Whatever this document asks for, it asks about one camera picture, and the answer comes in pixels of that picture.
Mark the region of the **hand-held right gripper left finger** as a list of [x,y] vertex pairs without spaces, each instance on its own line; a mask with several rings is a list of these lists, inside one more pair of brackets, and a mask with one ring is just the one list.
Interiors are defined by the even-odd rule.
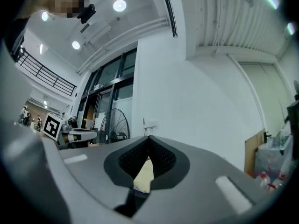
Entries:
[[58,150],[42,138],[51,174],[73,224],[148,224],[150,211],[136,207],[134,179],[145,158],[146,137],[112,145]]

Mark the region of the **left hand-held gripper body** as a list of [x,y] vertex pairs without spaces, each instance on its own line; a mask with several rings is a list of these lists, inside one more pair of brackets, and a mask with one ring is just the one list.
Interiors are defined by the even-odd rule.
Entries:
[[43,133],[57,143],[58,149],[88,147],[88,142],[98,136],[95,130],[72,127],[70,120],[52,112],[47,113]]

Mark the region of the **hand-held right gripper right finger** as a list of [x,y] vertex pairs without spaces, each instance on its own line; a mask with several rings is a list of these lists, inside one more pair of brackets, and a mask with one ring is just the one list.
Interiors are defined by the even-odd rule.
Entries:
[[148,139],[154,179],[133,220],[141,224],[245,224],[265,197],[255,181],[217,154]]

